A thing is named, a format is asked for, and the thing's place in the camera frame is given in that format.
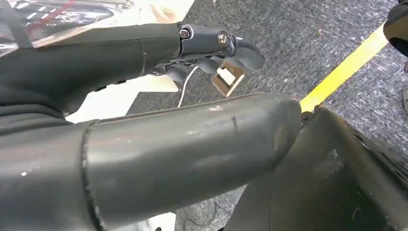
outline metal screw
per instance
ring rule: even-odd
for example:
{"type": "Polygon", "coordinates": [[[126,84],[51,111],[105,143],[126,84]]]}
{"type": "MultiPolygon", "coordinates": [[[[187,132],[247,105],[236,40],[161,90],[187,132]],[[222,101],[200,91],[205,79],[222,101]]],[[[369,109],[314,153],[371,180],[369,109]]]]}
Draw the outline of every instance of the metal screw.
{"type": "Polygon", "coordinates": [[[182,39],[188,39],[190,38],[190,31],[186,30],[186,29],[182,29],[180,31],[180,38],[182,39]]]}
{"type": "Polygon", "coordinates": [[[218,33],[218,43],[223,47],[228,45],[228,36],[224,31],[218,33]]]}

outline plastic cover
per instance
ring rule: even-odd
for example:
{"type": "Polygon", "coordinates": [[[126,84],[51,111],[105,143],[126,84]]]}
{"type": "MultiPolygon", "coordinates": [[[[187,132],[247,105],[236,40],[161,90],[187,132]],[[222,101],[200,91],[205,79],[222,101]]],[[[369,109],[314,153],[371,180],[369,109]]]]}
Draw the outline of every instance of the plastic cover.
{"type": "Polygon", "coordinates": [[[30,47],[37,48],[92,28],[180,22],[193,3],[194,0],[2,0],[0,56],[18,47],[26,48],[27,44],[20,42],[23,37],[29,40],[26,43],[30,47]],[[11,8],[4,5],[7,1],[11,8]]]}

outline yellow floor tape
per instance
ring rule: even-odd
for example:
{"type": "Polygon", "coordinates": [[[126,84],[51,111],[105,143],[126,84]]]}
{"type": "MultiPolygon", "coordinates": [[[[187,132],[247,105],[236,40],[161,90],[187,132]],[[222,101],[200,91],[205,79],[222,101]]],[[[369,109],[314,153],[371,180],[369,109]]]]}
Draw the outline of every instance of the yellow floor tape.
{"type": "Polygon", "coordinates": [[[375,54],[387,45],[383,34],[383,25],[374,31],[357,49],[351,53],[338,67],[333,70],[317,87],[315,87],[301,102],[302,112],[313,111],[314,107],[322,103],[339,86],[348,80],[375,54]]]}

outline prosthetic hand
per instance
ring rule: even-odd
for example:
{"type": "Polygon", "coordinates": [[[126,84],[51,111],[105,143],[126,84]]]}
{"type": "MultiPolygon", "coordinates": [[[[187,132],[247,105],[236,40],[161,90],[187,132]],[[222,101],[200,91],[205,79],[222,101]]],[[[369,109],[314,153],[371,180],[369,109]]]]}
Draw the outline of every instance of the prosthetic hand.
{"type": "Polygon", "coordinates": [[[243,39],[192,25],[95,29],[1,57],[0,230],[114,230],[271,169],[301,126],[286,96],[64,120],[106,85],[175,63],[214,72],[223,59],[251,69],[265,61],[243,39]]]}

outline gray carpet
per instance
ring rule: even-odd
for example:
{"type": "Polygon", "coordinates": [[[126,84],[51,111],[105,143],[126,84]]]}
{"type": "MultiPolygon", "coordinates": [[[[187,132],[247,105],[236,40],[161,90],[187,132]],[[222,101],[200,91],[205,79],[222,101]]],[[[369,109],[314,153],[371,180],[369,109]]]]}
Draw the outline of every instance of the gray carpet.
{"type": "MultiPolygon", "coordinates": [[[[396,0],[197,0],[186,23],[222,27],[255,42],[267,58],[235,95],[281,92],[300,100],[381,25],[396,0]]],[[[366,136],[407,153],[402,92],[405,58],[389,46],[343,84],[324,105],[366,136]]],[[[221,99],[210,76],[197,71],[183,105],[221,99]]],[[[177,106],[179,93],[140,93],[129,113],[177,106]]],[[[216,231],[228,220],[242,188],[177,212],[177,231],[216,231]]]]}

